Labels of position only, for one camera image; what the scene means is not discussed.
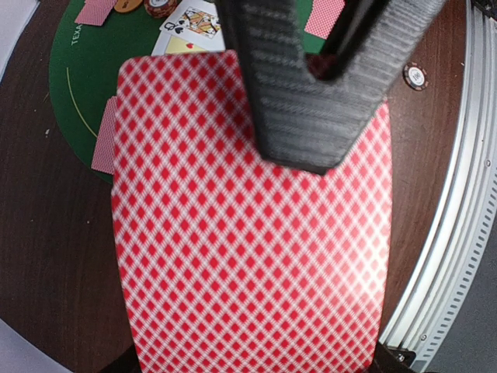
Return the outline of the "brown poker chip stack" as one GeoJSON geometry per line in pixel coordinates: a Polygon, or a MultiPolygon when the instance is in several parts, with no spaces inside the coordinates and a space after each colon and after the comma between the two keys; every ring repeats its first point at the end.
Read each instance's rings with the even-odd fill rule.
{"type": "Polygon", "coordinates": [[[402,75],[407,86],[415,91],[422,91],[429,85],[426,70],[415,62],[407,63],[402,75]]]}

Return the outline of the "red chips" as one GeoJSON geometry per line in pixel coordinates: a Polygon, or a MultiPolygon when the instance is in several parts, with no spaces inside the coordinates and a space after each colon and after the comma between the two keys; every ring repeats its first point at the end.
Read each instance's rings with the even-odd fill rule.
{"type": "Polygon", "coordinates": [[[178,0],[144,0],[146,13],[155,19],[169,17],[176,10],[178,4],[178,0]]]}

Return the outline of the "red card deck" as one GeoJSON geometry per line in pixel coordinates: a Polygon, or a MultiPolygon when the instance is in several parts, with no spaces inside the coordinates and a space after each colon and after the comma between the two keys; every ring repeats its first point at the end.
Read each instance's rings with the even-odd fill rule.
{"type": "Polygon", "coordinates": [[[365,372],[391,235],[381,105],[324,176],[265,162],[233,51],[132,58],[112,212],[144,372],[365,372]]]}

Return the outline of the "round green poker mat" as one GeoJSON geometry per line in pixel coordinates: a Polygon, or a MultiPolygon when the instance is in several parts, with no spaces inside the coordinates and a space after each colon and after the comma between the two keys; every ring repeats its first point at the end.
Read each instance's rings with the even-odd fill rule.
{"type": "Polygon", "coordinates": [[[84,3],[71,1],[50,54],[50,100],[58,127],[79,160],[90,167],[107,100],[115,96],[120,66],[151,54],[161,19],[143,6],[111,12],[102,26],[75,23],[84,3]]]}

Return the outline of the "red playing card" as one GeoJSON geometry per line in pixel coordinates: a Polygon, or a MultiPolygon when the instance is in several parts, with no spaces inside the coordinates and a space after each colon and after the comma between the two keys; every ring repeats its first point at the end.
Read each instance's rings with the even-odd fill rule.
{"type": "Polygon", "coordinates": [[[114,130],[117,110],[117,98],[107,100],[101,120],[91,167],[95,171],[113,175],[114,130]]]}
{"type": "Polygon", "coordinates": [[[87,26],[102,26],[115,4],[116,1],[114,0],[85,1],[82,10],[75,19],[75,23],[87,26]]]}
{"type": "Polygon", "coordinates": [[[344,0],[314,0],[304,31],[326,39],[345,7],[344,0]]]}

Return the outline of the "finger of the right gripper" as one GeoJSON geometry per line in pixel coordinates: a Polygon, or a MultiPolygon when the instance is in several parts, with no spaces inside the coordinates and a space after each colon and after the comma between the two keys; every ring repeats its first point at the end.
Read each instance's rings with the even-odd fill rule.
{"type": "Polygon", "coordinates": [[[373,113],[444,1],[351,1],[323,49],[337,57],[326,72],[333,113],[373,113]]]}
{"type": "Polygon", "coordinates": [[[326,173],[344,155],[332,147],[326,87],[309,71],[294,1],[217,1],[223,35],[247,93],[255,145],[263,159],[326,173]]]}

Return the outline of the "orange big blind button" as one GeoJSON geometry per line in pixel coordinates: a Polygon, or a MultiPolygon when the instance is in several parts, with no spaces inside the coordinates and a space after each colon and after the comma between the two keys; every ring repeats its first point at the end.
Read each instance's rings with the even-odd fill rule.
{"type": "Polygon", "coordinates": [[[118,13],[129,13],[138,9],[143,4],[143,0],[117,0],[114,10],[118,13]]]}

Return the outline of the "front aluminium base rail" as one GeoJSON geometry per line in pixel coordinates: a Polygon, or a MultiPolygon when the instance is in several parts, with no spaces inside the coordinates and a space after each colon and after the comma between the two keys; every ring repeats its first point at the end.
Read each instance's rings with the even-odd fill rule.
{"type": "Polygon", "coordinates": [[[496,21],[467,3],[461,106],[440,201],[380,342],[414,372],[430,364],[469,294],[496,221],[496,21]]]}

